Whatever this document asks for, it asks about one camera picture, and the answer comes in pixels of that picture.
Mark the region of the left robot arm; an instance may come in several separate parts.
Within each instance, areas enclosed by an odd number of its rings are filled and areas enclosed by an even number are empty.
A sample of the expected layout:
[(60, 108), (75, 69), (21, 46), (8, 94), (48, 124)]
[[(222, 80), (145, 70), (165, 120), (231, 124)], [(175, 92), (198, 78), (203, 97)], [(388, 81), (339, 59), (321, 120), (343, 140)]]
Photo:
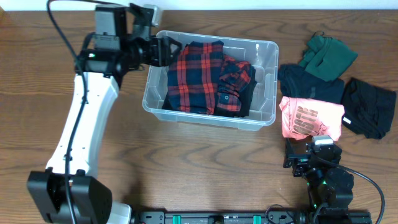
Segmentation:
[(43, 171), (32, 171), (27, 189), (47, 223), (137, 223), (129, 205), (115, 202), (98, 181), (98, 155), (109, 112), (123, 77), (143, 65), (166, 67), (181, 51), (180, 42), (156, 37), (155, 5), (123, 6), (96, 1), (95, 31), (73, 53), (74, 92), (56, 150)]

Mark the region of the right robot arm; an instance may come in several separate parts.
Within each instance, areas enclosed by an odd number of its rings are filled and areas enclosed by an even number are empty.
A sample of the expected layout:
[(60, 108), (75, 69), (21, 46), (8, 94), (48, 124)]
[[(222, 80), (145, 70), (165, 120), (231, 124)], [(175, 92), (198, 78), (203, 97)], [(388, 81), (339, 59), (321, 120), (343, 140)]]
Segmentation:
[(339, 168), (342, 150), (328, 136), (314, 136), (312, 142), (285, 140), (283, 167), (294, 177), (307, 181), (313, 211), (347, 209), (353, 199), (354, 177)]

